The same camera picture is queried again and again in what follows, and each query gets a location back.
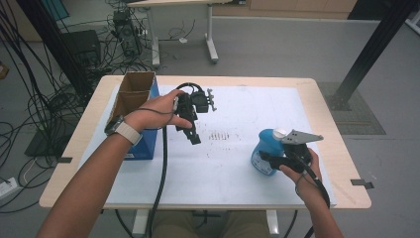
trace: right arm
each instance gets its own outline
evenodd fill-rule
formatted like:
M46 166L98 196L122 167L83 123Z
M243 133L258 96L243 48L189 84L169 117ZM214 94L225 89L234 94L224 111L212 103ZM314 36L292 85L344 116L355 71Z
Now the right arm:
M309 149L309 152L312 155L311 169L319 179L322 179L318 155L311 149ZM296 183L296 191L311 214L315 236L344 237L322 197L321 191L315 185L311 176L296 173L287 166L280 166L280 170Z

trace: hand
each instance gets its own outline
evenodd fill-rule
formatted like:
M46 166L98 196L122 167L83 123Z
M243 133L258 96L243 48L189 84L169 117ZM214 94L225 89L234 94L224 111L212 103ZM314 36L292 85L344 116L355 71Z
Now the hand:
M191 128L192 124L188 120L173 115L173 100L177 95L182 93L185 92L174 89L167 95L148 100L140 109L144 108L151 110L136 110L130 113L125 117L126 123L138 131L146 128L159 128L166 124L182 128Z
M322 180L321 172L319 170L319 157L312 149L308 148L308 150L312 156L311 169L319 180ZM319 200L319 198L323 199L321 191L315 185L315 182L310 175L299 174L287 166L280 166L280 170L294 181L296 184L296 191L305 203Z

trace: watch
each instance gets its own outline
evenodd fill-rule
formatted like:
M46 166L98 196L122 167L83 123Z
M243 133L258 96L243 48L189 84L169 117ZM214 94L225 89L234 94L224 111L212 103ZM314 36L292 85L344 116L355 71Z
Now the watch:
M124 122L124 116L122 115L114 117L105 127L105 134L107 136L110 136L114 133L122 135L133 145L137 145L137 143L139 143L143 137L142 134Z

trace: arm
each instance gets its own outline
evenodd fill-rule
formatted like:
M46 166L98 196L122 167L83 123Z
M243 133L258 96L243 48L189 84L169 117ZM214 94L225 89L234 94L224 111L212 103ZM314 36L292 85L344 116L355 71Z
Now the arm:
M318 155L309 149L312 155L311 169L322 179L321 172L319 170L319 158ZM287 166L280 166L280 169L296 183L296 188L300 198L305 202L308 208L312 224L314 226L316 237L344 237L338 227L333 215L328 209L324 198L322 197L321 191L314 184L310 175L302 175L293 171Z
M160 112L170 112L173 99L181 90L149 100L142 107ZM135 111L125 117L125 122L142 131L162 127L170 114L152 111ZM190 128L187 120L173 116L169 124ZM37 237L87 237L108 195L125 154L131 143L119 134L106 138L68 183L42 225Z

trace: left arm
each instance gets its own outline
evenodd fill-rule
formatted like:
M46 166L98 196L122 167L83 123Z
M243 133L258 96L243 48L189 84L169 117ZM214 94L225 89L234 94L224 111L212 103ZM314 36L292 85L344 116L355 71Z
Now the left arm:
M170 112L173 99L181 90L149 100L142 107L160 112ZM135 111L125 117L125 122L137 131L162 127L170 114L152 111ZM184 128L192 125L187 120L173 116L169 124ZM89 157L55 202L37 237L87 237L111 191L118 170L131 143L119 134L107 137Z

